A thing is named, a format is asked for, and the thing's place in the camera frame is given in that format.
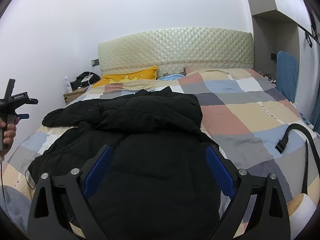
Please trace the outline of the person's left hand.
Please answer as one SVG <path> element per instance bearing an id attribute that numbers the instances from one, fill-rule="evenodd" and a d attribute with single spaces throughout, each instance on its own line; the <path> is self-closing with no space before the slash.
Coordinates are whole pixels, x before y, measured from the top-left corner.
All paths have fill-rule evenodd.
<path id="1" fill-rule="evenodd" d="M 5 149 L 1 151 L 1 156 L 5 156 L 9 150 L 11 149 L 13 143 L 14 143 L 14 138 L 16 136 L 16 125 L 19 123 L 20 119 L 16 118 L 15 122 L 13 124 L 6 124 L 2 119 L 1 119 L 1 128 L 7 128 L 7 130 L 4 132 L 3 135 L 3 144 L 5 146 Z"/>

